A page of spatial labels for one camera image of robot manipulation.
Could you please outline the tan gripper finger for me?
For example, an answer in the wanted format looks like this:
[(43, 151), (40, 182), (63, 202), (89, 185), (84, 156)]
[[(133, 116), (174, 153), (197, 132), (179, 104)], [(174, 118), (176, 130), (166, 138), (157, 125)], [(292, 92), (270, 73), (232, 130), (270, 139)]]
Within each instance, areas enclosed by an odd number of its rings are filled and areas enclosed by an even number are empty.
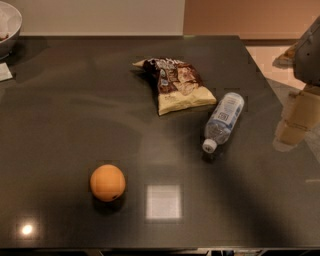
[(320, 87), (306, 85), (298, 92), (290, 92), (281, 117), (275, 131), (273, 146), (294, 148), (320, 123)]

